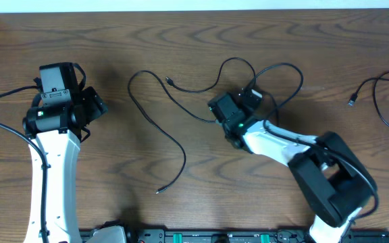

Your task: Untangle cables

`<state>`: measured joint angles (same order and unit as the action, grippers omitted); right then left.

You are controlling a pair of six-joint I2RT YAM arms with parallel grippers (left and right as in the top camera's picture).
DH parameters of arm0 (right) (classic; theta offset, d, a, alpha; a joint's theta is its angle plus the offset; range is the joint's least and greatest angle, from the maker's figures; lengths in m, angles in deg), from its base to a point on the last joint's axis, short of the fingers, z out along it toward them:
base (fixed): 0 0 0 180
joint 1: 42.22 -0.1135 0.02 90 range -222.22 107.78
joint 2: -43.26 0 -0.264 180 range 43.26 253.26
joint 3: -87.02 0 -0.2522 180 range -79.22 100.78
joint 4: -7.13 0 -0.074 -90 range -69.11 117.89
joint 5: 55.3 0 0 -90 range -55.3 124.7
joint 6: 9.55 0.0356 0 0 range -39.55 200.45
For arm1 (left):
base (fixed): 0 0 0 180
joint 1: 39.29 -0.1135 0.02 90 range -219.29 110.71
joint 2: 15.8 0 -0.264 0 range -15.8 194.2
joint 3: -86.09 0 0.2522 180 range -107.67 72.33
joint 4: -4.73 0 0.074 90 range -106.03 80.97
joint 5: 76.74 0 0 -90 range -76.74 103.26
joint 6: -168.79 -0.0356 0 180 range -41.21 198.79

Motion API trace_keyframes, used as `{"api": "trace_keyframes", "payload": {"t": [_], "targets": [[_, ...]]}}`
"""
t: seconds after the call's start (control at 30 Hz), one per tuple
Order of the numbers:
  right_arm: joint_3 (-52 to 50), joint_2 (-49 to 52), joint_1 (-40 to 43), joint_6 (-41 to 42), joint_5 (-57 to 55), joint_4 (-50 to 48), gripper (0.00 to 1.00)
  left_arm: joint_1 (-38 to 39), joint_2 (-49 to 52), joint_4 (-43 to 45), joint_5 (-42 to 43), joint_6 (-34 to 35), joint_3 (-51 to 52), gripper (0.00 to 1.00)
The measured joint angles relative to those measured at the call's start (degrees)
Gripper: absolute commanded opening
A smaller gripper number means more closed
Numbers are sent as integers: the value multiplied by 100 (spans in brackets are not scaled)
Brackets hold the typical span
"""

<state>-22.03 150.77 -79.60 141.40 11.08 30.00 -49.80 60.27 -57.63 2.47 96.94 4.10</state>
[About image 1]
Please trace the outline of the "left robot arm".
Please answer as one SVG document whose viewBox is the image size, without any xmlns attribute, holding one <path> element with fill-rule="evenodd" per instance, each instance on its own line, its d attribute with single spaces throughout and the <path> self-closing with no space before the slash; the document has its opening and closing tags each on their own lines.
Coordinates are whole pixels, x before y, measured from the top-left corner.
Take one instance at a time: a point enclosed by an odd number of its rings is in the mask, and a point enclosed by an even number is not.
<svg viewBox="0 0 389 243">
<path fill-rule="evenodd" d="M 76 164 L 87 125 L 107 113 L 77 63 L 42 65 L 39 92 L 23 119 L 31 143 L 32 194 L 26 242 L 81 242 L 76 216 Z"/>
</svg>

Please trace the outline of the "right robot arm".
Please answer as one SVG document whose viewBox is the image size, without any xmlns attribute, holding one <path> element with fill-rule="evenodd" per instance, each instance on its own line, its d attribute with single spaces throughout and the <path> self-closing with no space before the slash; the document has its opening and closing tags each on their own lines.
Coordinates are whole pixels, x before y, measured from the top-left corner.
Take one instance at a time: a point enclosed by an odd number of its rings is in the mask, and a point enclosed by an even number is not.
<svg viewBox="0 0 389 243">
<path fill-rule="evenodd" d="M 340 242 L 351 223 L 364 215 L 378 187 L 364 165 L 335 132 L 321 136 L 297 134 L 255 117 L 261 95 L 240 100 L 230 93 L 211 99 L 208 106 L 226 140 L 236 149 L 263 155 L 289 168 L 315 219 L 312 242 Z"/>
</svg>

